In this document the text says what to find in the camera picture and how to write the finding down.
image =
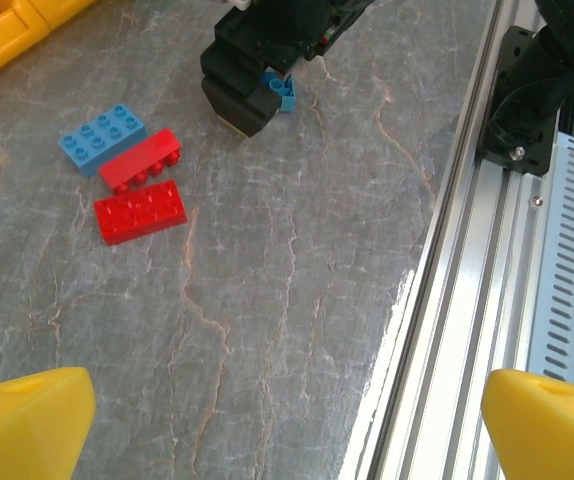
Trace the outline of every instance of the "yellow plastic piece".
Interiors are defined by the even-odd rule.
[[[0,0],[0,68],[96,0]]]
[[[574,480],[574,385],[497,370],[482,412],[507,480]]]
[[[27,0],[0,0],[0,67],[49,33]]]
[[[29,0],[49,28],[58,28],[96,0]]]
[[[94,410],[84,368],[0,383],[0,480],[71,478]]]

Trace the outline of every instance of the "small blue lego brick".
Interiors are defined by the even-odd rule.
[[[118,104],[92,122],[58,140],[58,145],[86,177],[98,167],[147,138],[143,122]]]
[[[296,108],[296,90],[291,76],[282,80],[276,72],[271,70],[263,73],[261,82],[267,85],[281,97],[280,111],[293,112]]]

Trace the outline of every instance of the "aluminum rail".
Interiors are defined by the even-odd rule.
[[[492,8],[397,341],[386,368],[377,366],[386,374],[362,419],[367,441],[350,445],[356,464],[341,478],[502,478],[480,400],[490,370],[526,369],[551,195],[551,175],[476,157],[512,25],[540,27],[533,0]]]

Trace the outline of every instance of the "screw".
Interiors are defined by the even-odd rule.
[[[525,158],[526,153],[527,152],[525,151],[524,147],[516,147],[509,152],[509,157],[514,162],[520,162],[523,158]]]

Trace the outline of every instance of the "gray marble surface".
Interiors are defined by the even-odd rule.
[[[199,87],[217,1],[101,0],[0,71],[0,381],[89,369],[76,478],[338,477],[489,6],[378,0],[250,140]],[[183,141],[189,221],[112,248],[56,140],[118,102]]]

